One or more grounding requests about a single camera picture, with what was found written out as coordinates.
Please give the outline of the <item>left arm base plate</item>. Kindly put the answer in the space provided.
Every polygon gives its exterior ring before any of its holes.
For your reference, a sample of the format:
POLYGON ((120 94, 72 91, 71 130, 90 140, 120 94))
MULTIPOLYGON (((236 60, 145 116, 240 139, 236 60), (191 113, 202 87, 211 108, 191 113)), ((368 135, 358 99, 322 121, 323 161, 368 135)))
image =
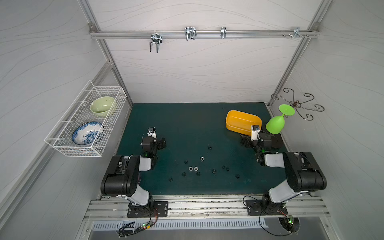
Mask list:
POLYGON ((129 204, 127 217, 128 218, 149 218, 158 217, 165 218, 168 216, 169 202, 168 201, 152 201, 146 206, 136 206, 129 204))

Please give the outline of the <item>yellow plastic storage box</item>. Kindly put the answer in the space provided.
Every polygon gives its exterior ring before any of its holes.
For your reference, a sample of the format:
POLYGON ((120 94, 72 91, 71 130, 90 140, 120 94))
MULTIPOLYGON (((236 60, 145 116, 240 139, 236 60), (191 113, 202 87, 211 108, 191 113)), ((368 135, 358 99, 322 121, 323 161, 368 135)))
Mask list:
POLYGON ((227 113, 226 128, 229 131, 251 136, 252 126, 262 127, 262 120, 256 115, 231 110, 227 113))

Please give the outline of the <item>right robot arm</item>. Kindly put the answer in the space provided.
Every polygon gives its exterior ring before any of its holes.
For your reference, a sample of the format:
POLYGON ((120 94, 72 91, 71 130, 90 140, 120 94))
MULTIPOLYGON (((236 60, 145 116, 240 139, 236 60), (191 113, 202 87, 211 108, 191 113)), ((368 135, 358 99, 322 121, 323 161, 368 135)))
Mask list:
POLYGON ((268 190, 258 201, 262 210, 281 208, 285 202, 312 192, 324 190, 327 180, 310 152, 272 153, 271 136, 260 133, 256 138, 241 135, 241 145, 256 152, 256 160, 263 167, 284 169, 286 178, 268 190))

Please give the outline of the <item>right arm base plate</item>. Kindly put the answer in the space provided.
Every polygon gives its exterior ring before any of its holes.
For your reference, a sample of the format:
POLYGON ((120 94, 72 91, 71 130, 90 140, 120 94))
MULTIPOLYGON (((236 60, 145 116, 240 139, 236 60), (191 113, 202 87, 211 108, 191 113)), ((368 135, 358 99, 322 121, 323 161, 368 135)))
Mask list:
POLYGON ((249 216, 287 216, 288 211, 285 204, 275 204, 263 200, 245 200, 247 214, 249 216))

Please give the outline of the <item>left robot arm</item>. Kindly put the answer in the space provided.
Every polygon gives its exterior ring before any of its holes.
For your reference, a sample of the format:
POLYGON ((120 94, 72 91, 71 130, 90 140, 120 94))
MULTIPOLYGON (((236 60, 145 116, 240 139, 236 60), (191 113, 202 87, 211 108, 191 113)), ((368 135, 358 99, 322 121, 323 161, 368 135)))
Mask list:
POLYGON ((120 197, 134 206, 146 206, 151 195, 140 187, 141 172, 151 171, 155 168, 158 157, 157 152, 167 147, 165 138, 160 140, 147 136, 141 142, 141 155, 112 156, 106 173, 101 182, 103 196, 120 197))

